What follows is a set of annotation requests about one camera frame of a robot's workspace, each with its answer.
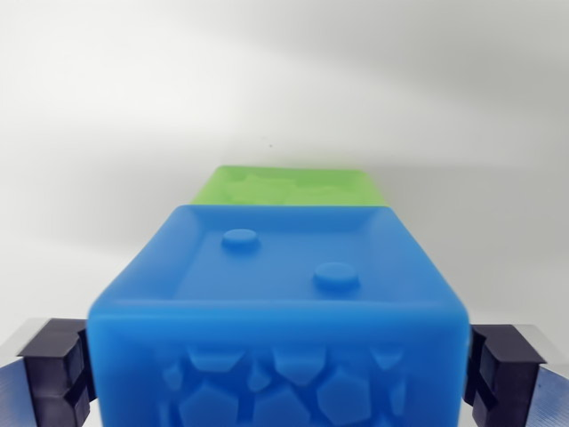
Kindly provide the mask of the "black-padded silver gripper right finger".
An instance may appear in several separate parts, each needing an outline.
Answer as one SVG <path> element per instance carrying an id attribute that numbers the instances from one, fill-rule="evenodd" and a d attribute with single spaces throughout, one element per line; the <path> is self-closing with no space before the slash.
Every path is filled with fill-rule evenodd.
<path id="1" fill-rule="evenodd" d="M 533 325 L 473 325 L 463 400 L 478 426 L 566 426 L 568 357 Z"/>

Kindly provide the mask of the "black-padded silver gripper left finger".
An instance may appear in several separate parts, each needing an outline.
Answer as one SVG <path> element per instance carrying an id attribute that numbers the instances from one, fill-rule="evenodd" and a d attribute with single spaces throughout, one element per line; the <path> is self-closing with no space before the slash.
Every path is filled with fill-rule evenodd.
<path id="1" fill-rule="evenodd" d="M 82 426 L 95 399 L 84 319 L 31 318 L 1 344 L 3 426 Z"/>

